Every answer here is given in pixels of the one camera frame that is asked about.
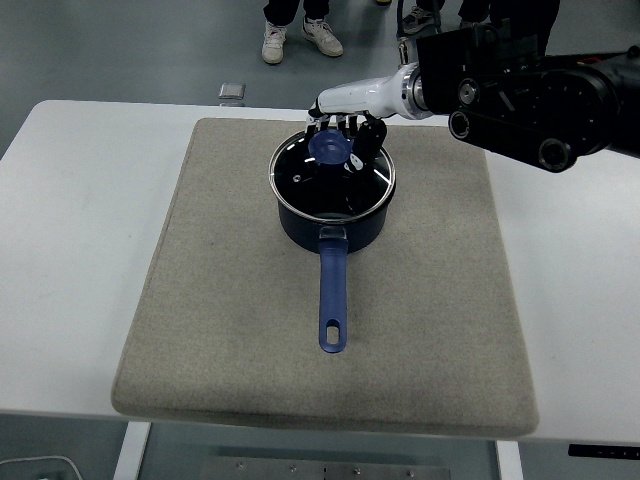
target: gray felt pad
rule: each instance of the gray felt pad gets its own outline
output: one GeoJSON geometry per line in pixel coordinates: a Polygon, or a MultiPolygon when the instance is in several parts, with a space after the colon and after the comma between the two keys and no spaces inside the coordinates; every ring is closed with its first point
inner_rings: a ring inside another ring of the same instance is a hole
{"type": "Polygon", "coordinates": [[[318,346],[319,257],[282,231],[268,164],[302,123],[203,119],[114,382],[123,414],[508,437],[537,410],[481,150],[389,127],[397,190],[348,259],[347,348],[318,346]]]}

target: blue handle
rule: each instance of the blue handle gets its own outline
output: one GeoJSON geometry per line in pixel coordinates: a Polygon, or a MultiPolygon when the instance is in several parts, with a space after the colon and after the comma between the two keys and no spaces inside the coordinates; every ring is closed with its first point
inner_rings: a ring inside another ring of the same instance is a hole
{"type": "Polygon", "coordinates": [[[347,345],[347,252],[343,228],[323,228],[320,233],[320,348],[338,353],[347,345]],[[338,341],[329,343],[328,329],[336,328],[338,341]]]}

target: lid rim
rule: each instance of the lid rim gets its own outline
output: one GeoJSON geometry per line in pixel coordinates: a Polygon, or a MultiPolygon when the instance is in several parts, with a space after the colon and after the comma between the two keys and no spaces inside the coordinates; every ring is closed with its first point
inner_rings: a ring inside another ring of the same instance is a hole
{"type": "Polygon", "coordinates": [[[281,204],[283,207],[285,207],[287,210],[289,210],[291,213],[302,217],[304,219],[307,220],[311,220],[312,222],[315,223],[320,223],[323,225],[346,225],[346,224],[351,224],[351,223],[355,223],[359,220],[362,220],[365,217],[368,217],[374,213],[376,213],[378,210],[382,209],[386,204],[389,203],[389,201],[391,201],[391,198],[393,197],[393,194],[395,192],[396,189],[396,169],[395,169],[395,165],[393,164],[393,160],[391,160],[391,156],[388,154],[388,152],[384,149],[384,147],[380,147],[380,153],[382,154],[382,156],[384,157],[384,159],[387,162],[387,165],[389,167],[389,185],[387,187],[387,189],[385,190],[384,194],[382,195],[382,197],[380,197],[380,200],[378,200],[375,205],[373,205],[372,207],[368,208],[367,210],[365,210],[362,213],[359,213],[357,215],[354,215],[352,217],[346,218],[346,219],[328,219],[328,218],[320,218],[320,217],[316,217],[313,215],[310,215],[308,213],[303,212],[302,210],[299,210],[297,208],[295,208],[294,206],[292,206],[289,202],[287,202],[284,197],[282,196],[282,194],[278,191],[278,187],[276,186],[276,182],[275,182],[275,165],[278,161],[278,157],[279,155],[282,153],[282,151],[289,146],[292,141],[294,140],[298,140],[302,137],[304,137],[305,132],[298,132],[295,133],[294,135],[290,136],[289,138],[287,138],[284,142],[282,142],[278,148],[276,149],[276,151],[273,153],[273,155],[271,156],[271,161],[269,162],[269,184],[271,185],[271,189],[273,190],[273,193],[276,195],[276,198],[278,199],[278,203],[281,204]]]}

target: saucepan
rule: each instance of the saucepan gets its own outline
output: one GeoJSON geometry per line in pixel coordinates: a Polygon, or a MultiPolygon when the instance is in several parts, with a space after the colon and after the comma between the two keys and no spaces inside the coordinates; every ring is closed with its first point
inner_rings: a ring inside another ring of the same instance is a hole
{"type": "Polygon", "coordinates": [[[384,135],[372,141],[365,124],[360,132],[351,138],[329,128],[310,140],[299,132],[280,145],[269,165],[284,231],[320,254],[318,341],[328,353],[347,345],[347,256],[378,236],[396,187],[384,135]]]}

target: jeans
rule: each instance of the jeans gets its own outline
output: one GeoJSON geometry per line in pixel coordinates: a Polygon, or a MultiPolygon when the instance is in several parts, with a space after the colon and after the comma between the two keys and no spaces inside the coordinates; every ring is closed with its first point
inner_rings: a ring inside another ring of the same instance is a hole
{"type": "MultiPolygon", "coordinates": [[[[284,27],[293,22],[299,5],[300,0],[269,0],[264,16],[274,25],[284,27]]],[[[329,13],[329,0],[304,0],[303,8],[307,18],[319,20],[329,13]]]]}

